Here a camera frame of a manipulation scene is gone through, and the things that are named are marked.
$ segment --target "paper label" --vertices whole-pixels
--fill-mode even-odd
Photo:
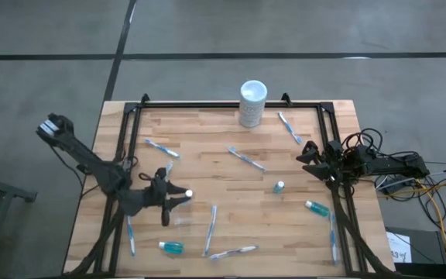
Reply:
[[[391,232],[386,233],[388,237],[388,244],[392,252],[394,263],[412,263],[410,255],[410,237],[395,234]]]

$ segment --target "wooden tabletop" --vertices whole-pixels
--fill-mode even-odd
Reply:
[[[341,138],[358,132],[353,102],[333,102]],[[106,102],[102,110],[93,150],[104,160],[114,156],[123,106],[124,102]],[[304,143],[299,145],[293,140],[278,118],[279,110]],[[161,226],[157,207],[133,216],[136,256],[130,253],[125,225],[116,275],[343,275],[344,267],[332,264],[328,219],[304,207],[304,202],[311,200],[332,208],[331,192],[295,160],[307,140],[322,146],[318,126],[314,108],[266,108],[261,124],[253,129],[238,124],[238,110],[234,108],[144,108],[136,144],[139,164],[132,170],[132,188],[148,186],[147,181],[138,178],[139,172],[153,175],[158,167],[172,160],[146,145],[144,139],[149,138],[181,155],[174,161],[170,179],[175,185],[193,190],[194,198],[190,205],[173,210],[168,227]],[[230,154],[229,146],[262,164],[266,172]],[[280,195],[273,194],[277,181],[285,182]],[[84,191],[95,185],[94,177],[88,177]],[[64,271],[73,270],[97,240],[105,201],[99,189],[82,198]],[[357,184],[354,201],[362,236],[380,260],[394,270],[373,186]],[[210,255],[244,246],[259,248],[216,262],[202,257],[212,205],[218,206],[218,214]],[[111,241],[112,237],[104,267],[108,266]],[[160,241],[181,242],[185,251],[179,256],[167,254],[158,248]],[[355,263],[352,241],[349,246]]]

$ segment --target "white container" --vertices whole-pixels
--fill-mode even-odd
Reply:
[[[247,128],[255,127],[261,121],[268,89],[261,81],[247,81],[240,88],[238,121]]]

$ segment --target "gray floor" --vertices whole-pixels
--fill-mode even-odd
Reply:
[[[128,1],[0,0],[0,54],[114,53]],[[446,1],[139,1],[126,53],[446,52]],[[0,181],[39,192],[16,201],[0,277],[59,274],[76,178],[34,133],[50,112],[92,144],[112,61],[0,61]],[[259,79],[269,98],[355,100],[383,149],[446,161],[446,59],[123,61],[114,100],[235,99]],[[433,171],[443,166],[432,165]],[[446,203],[446,189],[441,190]],[[380,205],[387,226],[436,230],[417,201]]]

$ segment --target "blue toothbrush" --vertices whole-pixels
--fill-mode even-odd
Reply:
[[[331,241],[331,254],[333,256],[333,265],[337,265],[337,243],[335,242],[335,215],[330,213],[330,241]]]
[[[171,150],[167,149],[167,148],[164,147],[164,146],[160,146],[159,144],[154,143],[154,142],[153,142],[152,140],[150,140],[150,139],[146,139],[146,143],[148,143],[148,144],[154,146],[155,148],[157,148],[157,149],[163,151],[163,152],[166,153],[166,154],[169,154],[169,155],[171,155],[171,156],[173,156],[173,157],[175,157],[175,158],[177,158],[177,159],[180,159],[180,155],[178,155],[176,152],[171,151]]]
[[[206,247],[202,253],[203,257],[206,257],[209,253],[209,245],[211,244],[211,237],[213,236],[214,224],[216,223],[216,211],[218,209],[217,205],[211,207],[211,224],[209,224],[208,237],[206,238]]]
[[[283,124],[285,124],[286,129],[292,134],[292,136],[295,139],[295,141],[297,143],[302,143],[302,139],[293,132],[292,127],[290,127],[290,124],[288,123],[288,121],[283,116],[283,113],[282,112],[278,112],[278,116],[280,117],[280,119],[282,119]]]
[[[264,168],[260,164],[254,162],[253,160],[250,160],[248,157],[245,157],[243,155],[238,154],[237,150],[234,147],[230,146],[230,148],[228,148],[228,151],[230,151],[230,153],[232,153],[233,155],[237,156],[238,158],[244,160],[245,162],[247,162],[249,164],[253,164],[254,166],[260,168],[261,171],[266,171],[266,168]]]
[[[136,242],[133,239],[132,217],[129,215],[127,215],[127,230],[129,231],[130,251],[132,252],[132,257],[135,257],[136,256]]]

